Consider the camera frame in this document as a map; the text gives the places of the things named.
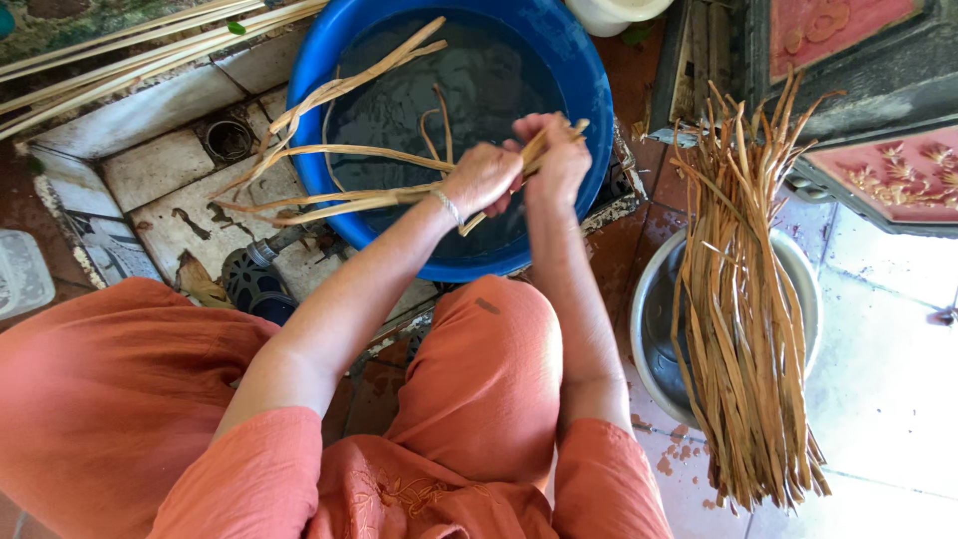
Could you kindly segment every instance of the blue plastic basin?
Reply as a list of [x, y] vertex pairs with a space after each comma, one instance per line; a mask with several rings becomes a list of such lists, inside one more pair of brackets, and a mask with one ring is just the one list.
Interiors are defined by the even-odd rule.
[[[398, 12], [443, 6], [487, 15], [524, 36], [552, 71], [568, 107], [566, 115], [573, 121], [580, 118], [591, 121], [585, 136], [592, 152], [592, 169], [582, 182], [576, 200], [576, 213], [582, 219], [599, 192], [612, 149], [612, 94], [592, 41], [572, 13], [556, 0], [333, 0], [320, 12], [300, 46], [289, 80], [286, 107], [298, 105], [309, 92], [328, 82], [341, 51], [367, 27]], [[321, 108], [316, 107], [301, 118], [290, 146], [322, 143]], [[292, 159], [310, 195], [337, 191], [321, 153], [294, 155]], [[328, 223], [357, 249], [365, 247], [377, 235], [357, 214], [331, 217]], [[489, 273], [509, 273], [529, 264], [530, 260], [528, 237], [521, 237], [480, 255], [430, 259], [419, 277], [463, 283]]]

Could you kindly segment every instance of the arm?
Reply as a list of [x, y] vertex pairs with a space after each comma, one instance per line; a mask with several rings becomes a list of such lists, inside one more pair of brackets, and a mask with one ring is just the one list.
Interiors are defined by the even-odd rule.
[[[509, 203], [521, 168], [514, 153], [481, 144], [463, 155], [443, 193], [463, 216], [483, 208], [494, 215]], [[214, 440], [261, 411], [303, 406], [322, 417], [343, 374], [455, 224], [438, 197], [426, 197], [326, 279], [253, 358]]]
[[570, 142], [574, 132], [561, 115], [532, 114], [513, 128], [525, 140], [547, 129], [549, 150], [525, 195], [535, 284], [556, 310], [562, 332], [559, 435], [576, 419], [593, 417], [634, 437], [625, 372], [574, 208], [592, 163], [588, 149]]

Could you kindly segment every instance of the black sandal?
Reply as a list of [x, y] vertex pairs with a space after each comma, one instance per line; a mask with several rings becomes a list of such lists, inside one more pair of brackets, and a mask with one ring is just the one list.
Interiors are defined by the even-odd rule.
[[244, 313], [253, 314], [257, 305], [267, 299], [280, 301], [293, 309], [299, 306], [276, 268], [257, 266], [245, 248], [231, 252], [223, 261], [222, 283], [230, 301]]

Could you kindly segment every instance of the red decorative panel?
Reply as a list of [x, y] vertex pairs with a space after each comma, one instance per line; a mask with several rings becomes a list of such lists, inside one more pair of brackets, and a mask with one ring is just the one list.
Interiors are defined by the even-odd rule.
[[892, 221], [958, 223], [958, 128], [806, 156]]
[[924, 0], [772, 0], [772, 82], [920, 12]]

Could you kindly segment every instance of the woman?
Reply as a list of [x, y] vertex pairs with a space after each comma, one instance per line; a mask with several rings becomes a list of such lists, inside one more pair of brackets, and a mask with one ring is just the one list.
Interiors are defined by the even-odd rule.
[[514, 141], [466, 152], [282, 330], [127, 279], [0, 336], [0, 489], [68, 538], [670, 537], [573, 208], [591, 158], [568, 126], [513, 126], [549, 144], [525, 186], [536, 286], [447, 294], [385, 436], [323, 450], [322, 417], [439, 240], [505, 210]]

